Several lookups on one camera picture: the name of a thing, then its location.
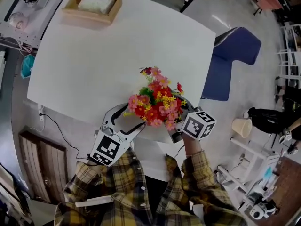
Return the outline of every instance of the blue chair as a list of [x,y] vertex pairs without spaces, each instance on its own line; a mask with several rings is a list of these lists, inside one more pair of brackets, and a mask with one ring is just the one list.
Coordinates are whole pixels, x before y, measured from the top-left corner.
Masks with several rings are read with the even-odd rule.
[[216,37],[202,98],[227,101],[229,99],[232,62],[254,65],[261,42],[247,29],[237,27]]

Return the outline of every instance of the shirt sleeve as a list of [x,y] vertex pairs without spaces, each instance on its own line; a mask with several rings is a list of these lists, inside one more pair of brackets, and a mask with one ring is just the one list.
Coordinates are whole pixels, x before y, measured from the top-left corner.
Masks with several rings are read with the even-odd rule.
[[243,216],[234,208],[228,193],[219,184],[209,166],[205,152],[187,158],[182,165],[183,190],[194,204],[204,205],[204,220],[210,225],[247,225]]
[[101,184],[102,178],[97,173],[97,167],[77,163],[75,176],[63,191],[65,202],[58,204],[55,210],[55,225],[85,225],[85,207],[76,207],[75,202],[85,201],[93,187]]

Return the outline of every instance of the power outlet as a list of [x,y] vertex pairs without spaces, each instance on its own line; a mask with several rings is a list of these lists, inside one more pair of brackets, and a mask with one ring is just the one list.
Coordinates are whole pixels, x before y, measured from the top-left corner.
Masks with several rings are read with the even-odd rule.
[[[40,114],[40,113],[41,113],[41,114],[44,113],[44,112],[43,112],[43,109],[44,109],[44,106],[38,104],[38,111],[39,111],[39,114]],[[41,121],[45,120],[45,116],[44,116],[44,115],[40,115],[40,120],[41,120]]]

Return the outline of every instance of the teal bag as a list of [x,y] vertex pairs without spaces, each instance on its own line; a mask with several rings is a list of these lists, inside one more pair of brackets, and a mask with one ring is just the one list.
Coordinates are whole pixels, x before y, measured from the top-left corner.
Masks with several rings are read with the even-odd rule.
[[21,64],[21,77],[23,79],[30,77],[32,73],[32,67],[34,62],[34,56],[26,55]]

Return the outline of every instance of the flower bouquet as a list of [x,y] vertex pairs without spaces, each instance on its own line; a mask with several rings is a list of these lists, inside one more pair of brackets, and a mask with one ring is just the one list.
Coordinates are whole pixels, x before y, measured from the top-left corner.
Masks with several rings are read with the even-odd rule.
[[129,113],[136,114],[146,121],[148,126],[159,127],[165,124],[167,130],[175,128],[186,106],[186,100],[177,95],[183,95],[182,86],[177,83],[177,89],[172,90],[168,85],[171,81],[161,74],[157,67],[141,68],[141,74],[146,77],[147,87],[142,87],[138,95],[131,95],[128,99]]

